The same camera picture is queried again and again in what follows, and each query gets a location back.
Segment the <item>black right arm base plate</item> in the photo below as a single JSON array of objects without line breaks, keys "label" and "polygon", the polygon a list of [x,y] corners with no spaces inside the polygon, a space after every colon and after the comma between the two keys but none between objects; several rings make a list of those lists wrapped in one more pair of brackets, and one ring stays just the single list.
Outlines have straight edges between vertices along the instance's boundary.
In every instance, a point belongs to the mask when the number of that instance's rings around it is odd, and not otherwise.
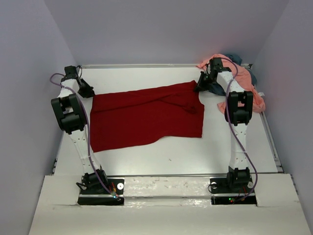
[{"label": "black right arm base plate", "polygon": [[224,177],[210,178],[207,186],[211,194],[211,204],[218,205],[257,205],[252,179],[246,185],[230,188],[227,179]]}]

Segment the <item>red t shirt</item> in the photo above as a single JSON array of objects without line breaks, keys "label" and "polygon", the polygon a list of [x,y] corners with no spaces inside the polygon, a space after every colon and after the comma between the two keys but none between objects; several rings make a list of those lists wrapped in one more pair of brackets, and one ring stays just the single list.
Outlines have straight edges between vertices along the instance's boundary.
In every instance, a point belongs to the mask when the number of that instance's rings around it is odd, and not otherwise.
[{"label": "red t shirt", "polygon": [[90,112],[94,152],[151,144],[163,137],[201,138],[204,105],[195,81],[98,94]]}]

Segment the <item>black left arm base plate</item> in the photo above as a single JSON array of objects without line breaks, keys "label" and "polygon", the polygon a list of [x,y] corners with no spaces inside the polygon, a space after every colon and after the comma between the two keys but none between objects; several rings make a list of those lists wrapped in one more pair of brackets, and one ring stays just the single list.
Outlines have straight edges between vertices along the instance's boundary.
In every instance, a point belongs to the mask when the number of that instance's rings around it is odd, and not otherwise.
[{"label": "black left arm base plate", "polygon": [[77,203],[81,206],[123,206],[125,178],[109,177],[108,190],[114,191],[114,195],[107,192],[100,183],[98,188],[86,188],[82,183],[76,183],[79,187]]}]

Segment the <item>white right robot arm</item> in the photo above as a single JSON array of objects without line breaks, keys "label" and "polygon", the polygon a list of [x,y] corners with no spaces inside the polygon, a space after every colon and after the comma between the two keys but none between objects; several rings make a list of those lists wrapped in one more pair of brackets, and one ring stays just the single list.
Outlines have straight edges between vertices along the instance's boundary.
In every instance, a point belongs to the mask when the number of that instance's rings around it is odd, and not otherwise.
[{"label": "white right robot arm", "polygon": [[246,130],[252,118],[253,92],[246,91],[235,80],[235,74],[223,65],[221,57],[214,57],[206,65],[206,72],[201,72],[194,92],[204,92],[220,86],[225,92],[225,121],[231,132],[231,154],[228,173],[224,178],[210,181],[208,190],[212,194],[247,192],[251,175],[248,166],[249,157],[246,152]]}]

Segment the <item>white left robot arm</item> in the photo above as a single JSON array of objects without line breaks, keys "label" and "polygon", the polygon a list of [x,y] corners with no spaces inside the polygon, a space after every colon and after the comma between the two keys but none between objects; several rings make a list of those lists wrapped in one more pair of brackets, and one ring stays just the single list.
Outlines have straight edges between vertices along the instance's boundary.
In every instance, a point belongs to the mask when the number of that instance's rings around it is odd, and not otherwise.
[{"label": "white left robot arm", "polygon": [[83,166],[82,181],[77,186],[83,191],[111,194],[106,173],[91,149],[89,119],[80,100],[94,97],[95,92],[78,73],[82,71],[81,66],[67,66],[64,70],[65,74],[55,73],[49,79],[61,88],[58,97],[51,100],[51,106],[60,129],[70,137]]}]

